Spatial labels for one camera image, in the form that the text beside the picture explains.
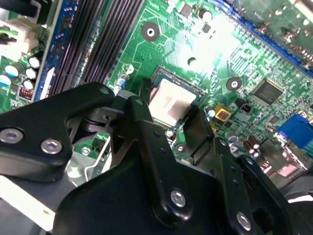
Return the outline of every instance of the mounting screw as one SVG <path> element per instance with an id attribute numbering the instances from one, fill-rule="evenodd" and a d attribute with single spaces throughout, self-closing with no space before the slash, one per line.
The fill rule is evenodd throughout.
<path id="1" fill-rule="evenodd" d="M 140 99 L 135 100 L 137 104 L 143 105 L 142 101 Z"/>
<path id="2" fill-rule="evenodd" d="M 251 158 L 246 158 L 246 161 L 250 164 L 253 165 L 253 160 Z"/>
<path id="3" fill-rule="evenodd" d="M 221 142 L 221 144 L 224 145 L 224 146 L 227 145 L 227 143 L 226 143 L 225 141 L 223 141 L 223 140 L 220 140 L 220 142 Z"/>
<path id="4" fill-rule="evenodd" d="M 14 128 L 7 128 L 0 132 L 0 141 L 4 143 L 18 143 L 23 138 L 23 133 Z"/>
<path id="5" fill-rule="evenodd" d="M 110 92 L 108 91 L 108 89 L 102 87 L 100 88 L 100 91 L 103 93 L 103 94 L 109 94 Z"/>
<path id="6" fill-rule="evenodd" d="M 53 139 L 47 139 L 41 143 L 41 149 L 47 154 L 58 154 L 62 150 L 62 144 Z"/>
<path id="7" fill-rule="evenodd" d="M 184 194 L 176 189 L 171 192 L 171 199 L 172 202 L 174 202 L 174 204 L 178 207 L 183 208 L 184 206 L 186 206 L 186 198 Z"/>
<path id="8" fill-rule="evenodd" d="M 249 219 L 243 214 L 242 212 L 237 213 L 237 220 L 240 223 L 240 225 L 247 231 L 251 230 L 251 223 Z"/>
<path id="9" fill-rule="evenodd" d="M 90 154 L 90 148 L 88 148 L 88 147 L 83 147 L 83 148 L 82 148 L 82 154 L 83 154 L 84 156 L 88 156 L 88 155 Z"/>

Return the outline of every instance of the mounting hole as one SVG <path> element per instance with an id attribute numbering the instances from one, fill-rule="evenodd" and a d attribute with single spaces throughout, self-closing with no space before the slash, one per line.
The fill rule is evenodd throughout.
<path id="1" fill-rule="evenodd" d="M 237 82 L 237 81 L 233 81 L 233 82 L 231 83 L 231 87 L 232 87 L 232 88 L 237 88 L 237 87 L 238 87 L 238 82 Z"/>
<path id="2" fill-rule="evenodd" d="M 155 137 L 160 138 L 160 134 L 158 132 L 154 131 L 153 134 Z"/>
<path id="3" fill-rule="evenodd" d="M 237 180 L 233 180 L 233 182 L 234 182 L 234 185 L 236 185 L 237 187 L 239 186 L 239 183 Z"/>
<path id="4" fill-rule="evenodd" d="M 163 154 L 163 155 L 165 155 L 165 154 L 166 154 L 165 149 L 164 149 L 164 148 L 160 148 L 160 153 Z"/>
<path id="5" fill-rule="evenodd" d="M 153 28 L 148 28 L 147 34 L 149 37 L 153 37 L 155 35 L 155 30 Z"/>

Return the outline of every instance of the integrated circuit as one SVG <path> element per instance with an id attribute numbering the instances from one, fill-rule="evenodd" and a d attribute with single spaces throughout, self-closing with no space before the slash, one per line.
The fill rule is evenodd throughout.
<path id="1" fill-rule="evenodd" d="M 262 81 L 253 95 L 267 105 L 273 104 L 284 91 L 269 80 Z"/>
<path id="2" fill-rule="evenodd" d="M 192 104 L 196 104 L 203 95 L 200 89 L 161 67 L 157 68 L 151 81 L 151 115 L 167 126 L 175 126 L 184 119 Z"/>

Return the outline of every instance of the white connector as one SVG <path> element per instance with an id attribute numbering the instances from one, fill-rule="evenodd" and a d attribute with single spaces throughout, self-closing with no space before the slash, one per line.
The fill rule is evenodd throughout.
<path id="1" fill-rule="evenodd" d="M 16 42 L 0 45 L 0 54 L 10 60 L 17 62 L 23 54 L 29 53 L 39 44 L 38 36 L 41 32 L 41 26 L 26 18 L 0 21 L 0 27 L 17 32 L 17 35 L 8 35 Z"/>

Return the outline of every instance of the metal screw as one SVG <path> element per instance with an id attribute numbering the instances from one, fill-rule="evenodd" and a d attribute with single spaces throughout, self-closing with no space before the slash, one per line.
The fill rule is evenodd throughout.
<path id="1" fill-rule="evenodd" d="M 137 100 L 136 100 L 136 103 L 137 103 L 137 104 L 140 104 L 140 105 L 143 105 L 143 103 L 142 103 L 142 101 L 141 101 L 140 99 L 137 99 Z"/>
<path id="2" fill-rule="evenodd" d="M 58 154 L 62 150 L 62 144 L 53 139 L 47 139 L 41 143 L 41 149 L 47 154 Z"/>
<path id="3" fill-rule="evenodd" d="M 171 192 L 171 199 L 172 202 L 174 202 L 174 204 L 178 207 L 183 208 L 184 206 L 186 206 L 186 198 L 185 196 L 178 190 L 174 189 Z"/>
<path id="4" fill-rule="evenodd" d="M 242 212 L 237 213 L 237 220 L 240 223 L 240 225 L 247 231 L 251 230 L 251 223 L 249 219 L 243 214 Z"/>
<path id="5" fill-rule="evenodd" d="M 90 148 L 88 148 L 88 147 L 83 147 L 83 148 L 82 148 L 82 154 L 83 154 L 84 156 L 88 156 L 88 155 L 90 154 Z"/>
<path id="6" fill-rule="evenodd" d="M 167 138 L 171 138 L 173 137 L 175 134 L 175 132 L 172 130 L 172 129 L 168 129 L 166 132 L 165 132 L 165 135 Z"/>
<path id="7" fill-rule="evenodd" d="M 103 94 L 109 94 L 110 92 L 106 89 L 106 88 L 100 88 L 100 91 L 103 93 Z"/>
<path id="8" fill-rule="evenodd" d="M 253 160 L 252 160 L 252 159 L 246 158 L 246 161 L 247 161 L 250 165 L 253 165 Z"/>
<path id="9" fill-rule="evenodd" d="M 23 138 L 23 133 L 14 128 L 7 128 L 0 132 L 0 141 L 4 143 L 18 143 Z"/>
<path id="10" fill-rule="evenodd" d="M 225 141 L 223 141 L 223 140 L 220 140 L 220 142 L 221 142 L 221 144 L 224 145 L 224 146 L 227 145 L 227 143 L 226 143 Z"/>

